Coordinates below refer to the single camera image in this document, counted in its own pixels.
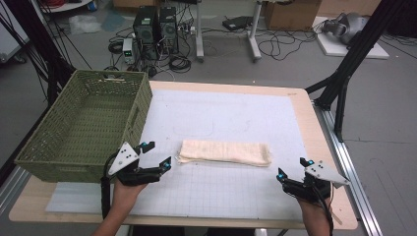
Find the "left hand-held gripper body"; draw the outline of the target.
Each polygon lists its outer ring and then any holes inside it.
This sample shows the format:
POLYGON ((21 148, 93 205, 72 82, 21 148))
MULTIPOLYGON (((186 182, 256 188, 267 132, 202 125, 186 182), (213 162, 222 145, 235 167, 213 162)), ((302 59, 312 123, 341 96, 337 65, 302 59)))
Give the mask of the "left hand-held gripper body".
POLYGON ((116 176, 125 186, 139 186, 158 182, 162 176, 158 173, 158 167, 141 168, 139 161, 140 155, 136 154, 135 147, 124 142, 104 165, 103 186, 110 186, 112 176, 116 176))

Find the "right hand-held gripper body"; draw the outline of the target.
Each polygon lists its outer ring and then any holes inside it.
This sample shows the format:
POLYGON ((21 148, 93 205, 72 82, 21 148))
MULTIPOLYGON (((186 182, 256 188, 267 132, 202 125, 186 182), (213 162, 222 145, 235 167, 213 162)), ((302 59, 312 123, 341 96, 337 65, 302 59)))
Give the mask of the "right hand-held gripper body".
POLYGON ((330 197, 332 187, 339 188, 350 184, 346 177, 322 160, 314 161, 313 165, 304 167, 304 173, 302 182, 292 180, 287 176, 285 182, 281 183, 283 192, 310 203, 317 203, 320 199, 325 200, 330 197))

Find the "green woven basket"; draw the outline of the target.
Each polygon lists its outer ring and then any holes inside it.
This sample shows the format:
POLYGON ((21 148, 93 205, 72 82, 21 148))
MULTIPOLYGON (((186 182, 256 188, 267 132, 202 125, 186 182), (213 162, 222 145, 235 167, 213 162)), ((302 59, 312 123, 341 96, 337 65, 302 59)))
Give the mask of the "green woven basket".
POLYGON ((140 142, 151 99, 146 73, 78 70, 15 163, 44 182, 98 183, 111 154, 140 142))

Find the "cream towel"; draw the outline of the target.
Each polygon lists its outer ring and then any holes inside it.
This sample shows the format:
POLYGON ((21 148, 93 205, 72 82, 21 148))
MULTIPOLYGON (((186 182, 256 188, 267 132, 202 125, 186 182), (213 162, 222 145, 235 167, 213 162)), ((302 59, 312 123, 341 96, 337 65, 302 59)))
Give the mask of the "cream towel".
POLYGON ((178 161, 180 163, 219 161, 257 167, 268 167, 271 165, 268 145, 197 140, 185 140, 182 143, 178 161))

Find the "person's right hand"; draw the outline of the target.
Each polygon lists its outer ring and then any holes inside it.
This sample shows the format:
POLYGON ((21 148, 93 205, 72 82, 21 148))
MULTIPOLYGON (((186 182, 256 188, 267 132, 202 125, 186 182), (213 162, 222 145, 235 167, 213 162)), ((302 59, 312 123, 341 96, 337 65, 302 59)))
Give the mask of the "person's right hand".
POLYGON ((323 206, 319 203, 310 203, 300 198, 297 199, 297 202, 304 217, 319 217, 326 215, 323 206))

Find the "person's left hand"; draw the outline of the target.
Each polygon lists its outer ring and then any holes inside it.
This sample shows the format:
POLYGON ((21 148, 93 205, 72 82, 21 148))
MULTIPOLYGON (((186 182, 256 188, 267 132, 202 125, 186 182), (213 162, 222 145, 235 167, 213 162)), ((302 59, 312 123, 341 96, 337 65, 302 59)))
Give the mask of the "person's left hand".
POLYGON ((129 213, 135 205, 138 195, 147 186, 125 186, 119 180, 115 182, 113 190, 112 209, 116 212, 129 213))

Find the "grey bench power supply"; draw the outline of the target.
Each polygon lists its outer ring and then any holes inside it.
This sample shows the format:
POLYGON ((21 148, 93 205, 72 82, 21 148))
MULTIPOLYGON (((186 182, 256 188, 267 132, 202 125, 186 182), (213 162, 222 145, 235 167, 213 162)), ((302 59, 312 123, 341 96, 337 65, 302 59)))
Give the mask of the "grey bench power supply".
POLYGON ((126 64, 133 65, 135 63, 136 58, 132 38, 123 39, 122 53, 126 64))

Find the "black computer tower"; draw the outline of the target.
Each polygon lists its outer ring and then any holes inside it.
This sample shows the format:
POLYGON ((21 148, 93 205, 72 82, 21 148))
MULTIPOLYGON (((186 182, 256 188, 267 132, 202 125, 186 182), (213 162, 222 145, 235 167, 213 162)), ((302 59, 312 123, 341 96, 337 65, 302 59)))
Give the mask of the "black computer tower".
POLYGON ((160 29, 155 6, 140 6, 133 23, 133 29, 143 59, 157 59, 157 44, 160 29))
POLYGON ((176 8, 161 7, 159 11, 159 24, 163 50, 169 54, 177 54, 179 52, 179 47, 176 8))

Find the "white floor board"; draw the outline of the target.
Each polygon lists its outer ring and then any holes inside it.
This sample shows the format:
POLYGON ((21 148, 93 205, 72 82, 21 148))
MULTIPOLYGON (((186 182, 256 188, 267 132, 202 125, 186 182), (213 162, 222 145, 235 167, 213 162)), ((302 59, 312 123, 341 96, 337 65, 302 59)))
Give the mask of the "white floor board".
MULTIPOLYGON (((327 17, 315 17, 312 27, 317 35, 317 41, 326 56, 344 57, 347 52, 347 46, 331 33, 322 32, 322 27, 327 17)), ((389 55, 377 43, 373 46, 366 56, 367 59, 387 60, 389 55)))

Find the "clear plastic bag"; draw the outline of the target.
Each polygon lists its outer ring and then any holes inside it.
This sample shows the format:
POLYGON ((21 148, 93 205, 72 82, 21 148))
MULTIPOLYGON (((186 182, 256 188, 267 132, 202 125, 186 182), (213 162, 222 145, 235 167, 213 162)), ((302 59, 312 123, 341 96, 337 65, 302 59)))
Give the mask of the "clear plastic bag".
POLYGON ((101 30, 95 16, 78 15, 69 19, 71 34, 94 33, 101 30))

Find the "grey headset device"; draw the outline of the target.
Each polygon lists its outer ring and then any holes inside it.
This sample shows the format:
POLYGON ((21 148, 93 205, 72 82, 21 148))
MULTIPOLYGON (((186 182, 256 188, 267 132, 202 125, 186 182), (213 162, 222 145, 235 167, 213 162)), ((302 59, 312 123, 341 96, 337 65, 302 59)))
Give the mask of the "grey headset device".
POLYGON ((357 39, 367 23, 368 19, 358 13, 341 13, 335 19, 325 20, 322 32, 329 32, 343 44, 350 45, 357 39))

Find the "brown cardboard box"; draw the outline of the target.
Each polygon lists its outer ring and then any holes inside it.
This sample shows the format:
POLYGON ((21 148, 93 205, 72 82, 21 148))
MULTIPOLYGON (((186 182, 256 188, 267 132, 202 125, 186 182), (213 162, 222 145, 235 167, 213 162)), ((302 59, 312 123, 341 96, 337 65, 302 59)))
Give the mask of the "brown cardboard box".
POLYGON ((268 2, 265 12, 266 26, 269 30, 309 31, 321 4, 322 0, 268 2))

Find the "flat black device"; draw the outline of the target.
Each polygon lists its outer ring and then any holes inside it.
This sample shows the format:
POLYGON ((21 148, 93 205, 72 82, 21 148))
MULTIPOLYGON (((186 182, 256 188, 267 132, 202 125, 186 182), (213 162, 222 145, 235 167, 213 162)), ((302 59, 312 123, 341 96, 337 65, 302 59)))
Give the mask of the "flat black device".
POLYGON ((249 27, 252 24, 252 20, 252 17, 240 16, 233 19, 227 19, 222 22, 222 25, 230 31, 236 31, 249 27))

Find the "aluminium rail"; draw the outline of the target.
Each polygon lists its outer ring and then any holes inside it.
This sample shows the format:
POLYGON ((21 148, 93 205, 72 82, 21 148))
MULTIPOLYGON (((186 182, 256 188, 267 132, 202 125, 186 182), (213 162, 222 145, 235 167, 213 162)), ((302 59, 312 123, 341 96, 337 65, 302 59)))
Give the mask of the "aluminium rail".
POLYGON ((384 236, 380 224, 372 210, 368 197, 362 186, 355 166, 351 160, 345 142, 341 142, 333 130, 334 118, 330 111, 322 110, 313 105, 313 108, 323 123, 324 130, 329 137, 332 150, 335 154, 336 166, 342 171, 344 176, 350 181, 349 196, 354 202, 354 210, 359 216, 359 222, 364 228, 367 236, 384 236))
POLYGON ((30 174, 22 167, 15 167, 0 187, 0 216, 6 211, 12 199, 24 187, 30 174))

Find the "black metal frame stand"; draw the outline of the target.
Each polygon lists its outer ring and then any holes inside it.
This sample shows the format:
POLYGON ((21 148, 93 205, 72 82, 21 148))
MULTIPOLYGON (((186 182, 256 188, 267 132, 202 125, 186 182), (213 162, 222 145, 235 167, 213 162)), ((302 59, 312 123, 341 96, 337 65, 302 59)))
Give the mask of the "black metal frame stand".
POLYGON ((333 132, 342 143, 344 109, 350 79, 406 1, 381 0, 337 69, 326 79, 306 88, 307 93, 323 89, 321 95, 314 100, 314 104, 322 110, 330 111, 332 103, 337 100, 333 132))
POLYGON ((51 106, 76 69, 59 52, 30 0, 0 0, 0 6, 2 4, 8 7, 44 61, 45 66, 37 64, 17 31, 0 17, 0 23, 30 57, 38 76, 47 82, 46 99, 51 106))

